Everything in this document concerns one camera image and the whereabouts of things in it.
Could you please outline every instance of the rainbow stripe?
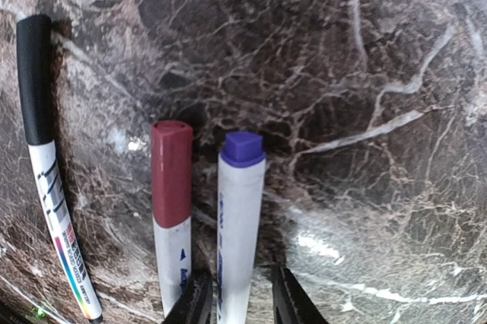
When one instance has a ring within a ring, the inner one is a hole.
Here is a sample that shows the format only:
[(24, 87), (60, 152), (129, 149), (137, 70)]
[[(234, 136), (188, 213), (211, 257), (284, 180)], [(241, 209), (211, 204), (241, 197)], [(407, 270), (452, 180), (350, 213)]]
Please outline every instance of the rainbow stripe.
[(58, 249), (58, 254), (59, 257), (61, 257), (62, 265), (64, 266), (64, 270), (66, 272), (66, 275), (68, 276), (69, 283), (71, 284), (71, 288), (73, 289), (73, 292), (75, 293), (76, 300), (78, 300), (79, 306), (81, 310), (83, 311), (84, 316), (88, 320), (91, 320), (90, 313), (88, 311), (88, 306), (86, 303), (83, 301), (83, 297), (81, 296), (78, 286), (76, 286), (75, 278), (73, 277), (73, 274), (71, 270), (69, 269), (68, 266), (68, 261), (66, 260), (66, 255), (64, 254), (64, 250), (62, 249), (62, 244), (61, 240), (59, 238), (56, 238), (56, 247)]

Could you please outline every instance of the red cap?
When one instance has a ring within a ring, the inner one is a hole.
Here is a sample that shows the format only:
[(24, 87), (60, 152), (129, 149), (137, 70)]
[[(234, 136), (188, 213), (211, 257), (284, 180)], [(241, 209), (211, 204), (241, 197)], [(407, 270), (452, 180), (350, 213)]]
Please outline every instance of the red cap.
[(152, 126), (152, 201), (160, 227), (174, 227), (191, 216), (193, 129), (179, 121)]

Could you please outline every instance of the red marker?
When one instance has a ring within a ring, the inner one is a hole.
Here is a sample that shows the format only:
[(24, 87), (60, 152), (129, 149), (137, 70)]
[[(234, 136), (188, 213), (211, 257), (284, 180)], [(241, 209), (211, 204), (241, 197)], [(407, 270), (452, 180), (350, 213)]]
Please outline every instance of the red marker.
[(152, 126), (154, 239), (164, 315), (191, 273), (191, 150), (193, 129), (184, 122)]

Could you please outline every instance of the marble surface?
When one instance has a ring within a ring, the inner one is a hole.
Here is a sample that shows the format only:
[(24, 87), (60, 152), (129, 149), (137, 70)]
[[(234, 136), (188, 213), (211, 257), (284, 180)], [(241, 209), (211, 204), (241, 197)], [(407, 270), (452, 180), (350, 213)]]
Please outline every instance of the marble surface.
[(163, 318), (150, 124), (196, 130), (194, 255), (215, 273), (226, 131), (269, 152), (249, 324), (285, 263), (330, 324), (487, 321), (487, 0), (0, 0), (0, 295), (83, 322), (31, 175), (16, 20), (57, 21), (57, 128), (106, 322)]

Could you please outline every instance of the blue-purple marker end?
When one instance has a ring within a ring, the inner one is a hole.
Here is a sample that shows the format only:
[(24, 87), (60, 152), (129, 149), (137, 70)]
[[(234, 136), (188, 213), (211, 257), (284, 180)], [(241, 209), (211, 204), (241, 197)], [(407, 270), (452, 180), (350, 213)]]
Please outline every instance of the blue-purple marker end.
[(251, 167), (266, 159), (263, 137), (252, 132), (229, 132), (221, 158), (236, 168)]

